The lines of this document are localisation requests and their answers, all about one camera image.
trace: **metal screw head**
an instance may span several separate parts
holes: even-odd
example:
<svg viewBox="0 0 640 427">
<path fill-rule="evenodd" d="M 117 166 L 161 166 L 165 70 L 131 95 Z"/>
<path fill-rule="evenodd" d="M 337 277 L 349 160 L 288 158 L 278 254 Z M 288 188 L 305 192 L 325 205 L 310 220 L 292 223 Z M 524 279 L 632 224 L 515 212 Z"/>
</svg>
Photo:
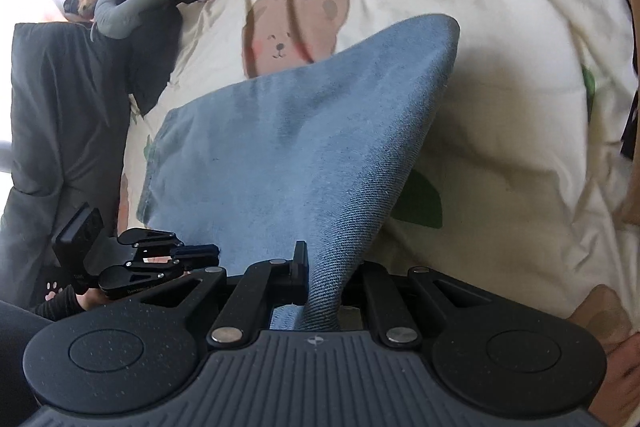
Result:
<svg viewBox="0 0 640 427">
<path fill-rule="evenodd" d="M 386 332 L 386 337 L 396 344 L 408 344 L 418 338 L 418 333 L 412 328 L 391 328 Z"/>
<path fill-rule="evenodd" d="M 211 339 L 220 344 L 230 344 L 242 340 L 242 331 L 238 328 L 225 326 L 211 331 Z"/>
</svg>

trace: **wrinkled fabric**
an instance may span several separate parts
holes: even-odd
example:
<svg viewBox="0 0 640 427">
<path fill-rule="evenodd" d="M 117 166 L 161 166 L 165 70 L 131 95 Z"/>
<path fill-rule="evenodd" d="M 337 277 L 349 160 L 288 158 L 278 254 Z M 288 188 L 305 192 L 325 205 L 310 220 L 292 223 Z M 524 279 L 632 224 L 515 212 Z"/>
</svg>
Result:
<svg viewBox="0 0 640 427">
<path fill-rule="evenodd" d="M 25 307 L 50 245 L 85 202 L 115 228 L 129 94 L 142 114 L 174 68 L 182 18 L 177 8 L 146 14 L 123 40 L 69 23 L 18 24 L 12 47 L 14 187 L 0 218 L 0 300 Z"/>
<path fill-rule="evenodd" d="M 241 274 L 306 241 L 310 293 L 276 328 L 337 327 L 344 284 L 411 170 L 453 67 L 458 24 L 395 24 L 323 62 L 209 93 L 166 117 L 138 218 L 215 243 Z"/>
</svg>

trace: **cartoon bear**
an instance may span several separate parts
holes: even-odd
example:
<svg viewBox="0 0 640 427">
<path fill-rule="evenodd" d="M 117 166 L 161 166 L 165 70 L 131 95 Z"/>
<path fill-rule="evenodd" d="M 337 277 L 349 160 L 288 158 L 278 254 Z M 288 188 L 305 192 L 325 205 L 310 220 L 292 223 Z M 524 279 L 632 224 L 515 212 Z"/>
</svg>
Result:
<svg viewBox="0 0 640 427">
<path fill-rule="evenodd" d="M 247 78 L 330 57 L 349 0 L 257 0 L 242 29 Z"/>
</svg>

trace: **blue denim cloth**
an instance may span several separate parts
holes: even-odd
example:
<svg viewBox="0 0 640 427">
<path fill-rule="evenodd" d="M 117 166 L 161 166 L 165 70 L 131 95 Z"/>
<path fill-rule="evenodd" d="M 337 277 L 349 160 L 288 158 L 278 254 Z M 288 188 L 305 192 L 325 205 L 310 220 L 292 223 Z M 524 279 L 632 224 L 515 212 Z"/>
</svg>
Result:
<svg viewBox="0 0 640 427">
<path fill-rule="evenodd" d="M 206 94 L 167 115 L 138 218 L 216 243 L 230 275 L 308 244 L 304 307 L 273 328 L 337 327 L 340 293 L 402 190 L 442 98 L 460 29 L 395 24 L 327 60 Z"/>
</svg>

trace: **dark gray blanket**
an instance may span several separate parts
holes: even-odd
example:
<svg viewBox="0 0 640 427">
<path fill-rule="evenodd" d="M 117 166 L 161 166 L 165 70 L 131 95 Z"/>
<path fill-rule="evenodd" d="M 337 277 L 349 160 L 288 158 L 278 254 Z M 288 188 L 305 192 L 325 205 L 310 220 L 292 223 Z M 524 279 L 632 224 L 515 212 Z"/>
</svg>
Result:
<svg viewBox="0 0 640 427">
<path fill-rule="evenodd" d="M 114 229 L 129 93 L 143 114 L 174 68 L 182 19 L 148 14 L 132 35 L 94 41 L 82 25 L 18 24 L 12 47 L 12 188 L 0 220 L 0 299 L 27 306 L 50 247 L 85 201 Z"/>
</svg>

